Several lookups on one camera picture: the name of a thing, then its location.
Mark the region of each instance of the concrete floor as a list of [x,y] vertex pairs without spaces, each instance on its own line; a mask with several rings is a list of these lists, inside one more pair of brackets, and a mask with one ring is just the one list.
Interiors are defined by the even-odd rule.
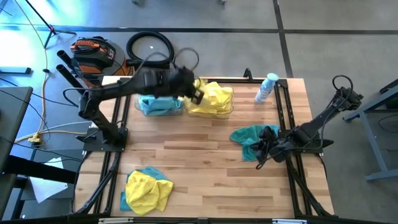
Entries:
[[[42,24],[26,5],[18,1],[34,24]],[[253,28],[276,29],[272,0],[239,1],[228,0],[221,6],[216,0],[161,1],[146,0],[141,7],[130,1],[44,1],[31,0],[32,4],[53,25],[87,27],[190,27],[190,28]],[[285,29],[352,29],[393,30],[398,29],[398,2],[394,0],[279,0]],[[0,13],[0,23],[27,24],[23,14],[13,1],[8,1]],[[39,32],[46,38],[46,32]],[[60,34],[49,44],[47,55],[51,74],[46,96],[65,102],[60,90],[69,84],[55,72],[62,63],[56,57],[58,50],[66,50],[77,37],[101,35],[118,43],[123,48],[130,32],[79,32],[77,36]],[[195,70],[200,76],[240,77],[246,67],[256,77],[269,72],[286,77],[284,60],[278,34],[227,34],[227,33],[165,33],[176,50],[193,47],[200,54],[200,64]],[[398,35],[286,35],[287,48],[293,75],[304,78],[313,115],[321,112],[325,102],[334,94],[331,79],[338,74],[352,78],[354,89],[365,96],[364,102],[375,97],[378,90],[394,81],[398,76]],[[2,78],[18,84],[34,87],[40,94],[43,79],[41,69],[45,66],[44,53],[38,38],[30,27],[24,30],[0,30],[2,45],[0,66],[29,66],[31,75],[2,75]],[[148,54],[149,46],[139,49]],[[189,65],[190,57],[179,63]],[[78,100],[72,93],[71,98]],[[32,97],[31,103],[41,108],[41,100]],[[48,126],[82,121],[75,108],[46,103]],[[364,176],[378,171],[376,160],[362,124],[353,121],[346,124],[342,114],[329,122],[325,137],[335,141],[325,149],[328,183],[335,213],[343,218],[356,218],[379,222],[398,223],[398,178],[366,182]],[[29,108],[19,136],[34,132],[39,119]],[[85,131],[86,125],[65,128]],[[73,135],[53,134],[48,146],[54,149],[79,149],[81,144]],[[13,154],[29,157],[30,151],[15,147]],[[65,151],[75,155],[80,151]],[[386,158],[397,158],[390,152]],[[394,167],[397,161],[389,160]],[[55,196],[45,203],[28,203],[23,210],[27,218],[59,215],[68,212],[68,199]],[[60,210],[54,213],[55,204]]]

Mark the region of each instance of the wooden table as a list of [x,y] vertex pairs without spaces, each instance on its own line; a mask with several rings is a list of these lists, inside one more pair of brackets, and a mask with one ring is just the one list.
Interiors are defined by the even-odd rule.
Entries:
[[[105,77],[103,83],[116,82],[118,78]],[[312,115],[304,80],[291,78],[287,82],[296,124],[310,121]],[[137,216],[134,212],[120,211],[120,193],[127,174],[146,166],[160,170],[174,183],[165,211],[153,210],[147,217],[294,217],[285,162],[276,163],[271,159],[261,170],[256,170],[257,162],[243,162],[241,146],[229,139],[234,130],[244,126],[279,125],[275,94],[271,94],[264,105],[255,105],[254,97],[260,84],[230,85],[234,88],[234,111],[229,119],[194,118],[186,113],[145,117],[135,109],[132,97],[127,121],[129,137],[119,166],[113,217]],[[109,120],[113,107],[114,100],[100,105]],[[103,157],[103,152],[94,152],[82,165],[76,187],[76,209],[98,185]],[[325,210],[333,213],[321,161],[312,154],[302,157],[309,189]],[[104,191],[102,209],[107,194],[108,188]],[[298,190],[297,194],[304,211],[302,193]]]

